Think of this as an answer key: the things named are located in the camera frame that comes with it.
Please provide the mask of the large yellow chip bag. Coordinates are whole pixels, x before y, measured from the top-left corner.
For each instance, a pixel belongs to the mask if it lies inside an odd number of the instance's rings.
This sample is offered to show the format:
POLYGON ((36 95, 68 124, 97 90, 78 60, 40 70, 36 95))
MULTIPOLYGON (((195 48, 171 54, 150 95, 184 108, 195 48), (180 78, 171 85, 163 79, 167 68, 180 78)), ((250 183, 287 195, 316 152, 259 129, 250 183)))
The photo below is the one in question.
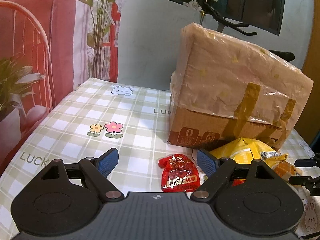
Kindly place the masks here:
POLYGON ((235 139, 210 151, 210 154, 217 159, 222 157, 233 159, 237 164, 250 164, 253 159, 260 159, 271 168, 286 161, 289 155, 280 154, 260 140, 248 138, 235 139))

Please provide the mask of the red printed curtain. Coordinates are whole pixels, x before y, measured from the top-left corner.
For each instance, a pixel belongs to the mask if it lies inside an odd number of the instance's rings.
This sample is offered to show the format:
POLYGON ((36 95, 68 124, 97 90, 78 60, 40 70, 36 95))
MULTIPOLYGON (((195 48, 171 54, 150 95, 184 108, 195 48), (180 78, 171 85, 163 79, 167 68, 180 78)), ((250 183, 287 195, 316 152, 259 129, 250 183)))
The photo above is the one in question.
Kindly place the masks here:
POLYGON ((1 170, 70 92, 118 79, 123 0, 1 0, 1 170))

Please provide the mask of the taped cardboard box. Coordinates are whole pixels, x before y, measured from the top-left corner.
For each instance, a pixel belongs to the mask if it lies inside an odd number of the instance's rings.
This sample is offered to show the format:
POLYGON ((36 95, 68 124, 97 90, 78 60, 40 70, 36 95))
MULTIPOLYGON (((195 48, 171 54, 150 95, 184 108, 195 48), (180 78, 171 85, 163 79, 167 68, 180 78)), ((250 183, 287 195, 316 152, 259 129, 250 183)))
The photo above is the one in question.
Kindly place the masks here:
POLYGON ((168 142, 213 150, 249 138, 278 150, 312 88, 309 77, 274 53, 191 23, 181 30, 171 76, 168 142))

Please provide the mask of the red barcode snack packet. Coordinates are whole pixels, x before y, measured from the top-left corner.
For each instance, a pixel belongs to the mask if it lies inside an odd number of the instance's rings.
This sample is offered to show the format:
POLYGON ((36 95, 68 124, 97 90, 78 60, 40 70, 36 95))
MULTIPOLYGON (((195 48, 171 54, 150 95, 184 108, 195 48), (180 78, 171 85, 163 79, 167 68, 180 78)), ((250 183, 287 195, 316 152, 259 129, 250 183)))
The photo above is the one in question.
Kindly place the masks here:
POLYGON ((241 185, 241 184, 243 184, 245 181, 246 181, 245 179, 234 179, 233 182, 232 182, 232 186, 241 185))

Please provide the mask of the red jerky snack packet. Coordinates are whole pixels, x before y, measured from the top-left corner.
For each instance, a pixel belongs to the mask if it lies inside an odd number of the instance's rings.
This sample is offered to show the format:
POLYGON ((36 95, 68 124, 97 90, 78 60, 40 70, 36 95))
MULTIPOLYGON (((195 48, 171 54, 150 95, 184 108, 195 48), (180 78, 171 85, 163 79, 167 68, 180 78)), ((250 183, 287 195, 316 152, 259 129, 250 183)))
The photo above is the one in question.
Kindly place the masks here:
POLYGON ((158 165, 163 169, 163 192, 193 192, 200 186, 199 172, 186 155, 170 155, 160 159, 158 165))

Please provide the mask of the black exercise bike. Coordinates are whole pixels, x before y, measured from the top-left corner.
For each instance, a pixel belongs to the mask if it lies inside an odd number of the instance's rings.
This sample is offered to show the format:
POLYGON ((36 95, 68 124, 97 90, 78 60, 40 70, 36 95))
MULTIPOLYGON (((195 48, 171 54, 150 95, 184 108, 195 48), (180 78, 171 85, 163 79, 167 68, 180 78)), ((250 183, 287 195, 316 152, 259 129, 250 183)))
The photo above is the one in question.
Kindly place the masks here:
POLYGON ((196 0, 202 11, 201 17, 209 14, 218 22, 217 31, 231 28, 245 36, 257 32, 244 31, 254 26, 275 35, 280 34, 285 0, 196 0))

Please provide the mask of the small yellow snack packet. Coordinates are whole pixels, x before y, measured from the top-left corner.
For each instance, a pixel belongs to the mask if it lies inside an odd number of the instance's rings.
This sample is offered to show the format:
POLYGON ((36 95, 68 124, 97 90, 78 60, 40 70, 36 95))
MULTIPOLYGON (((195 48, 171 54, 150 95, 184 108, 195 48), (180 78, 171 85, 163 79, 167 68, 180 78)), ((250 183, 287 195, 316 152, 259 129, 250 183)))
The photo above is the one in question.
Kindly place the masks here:
POLYGON ((291 176, 302 176, 303 171, 287 161, 282 161, 272 167, 274 172, 284 181, 288 182, 291 176))

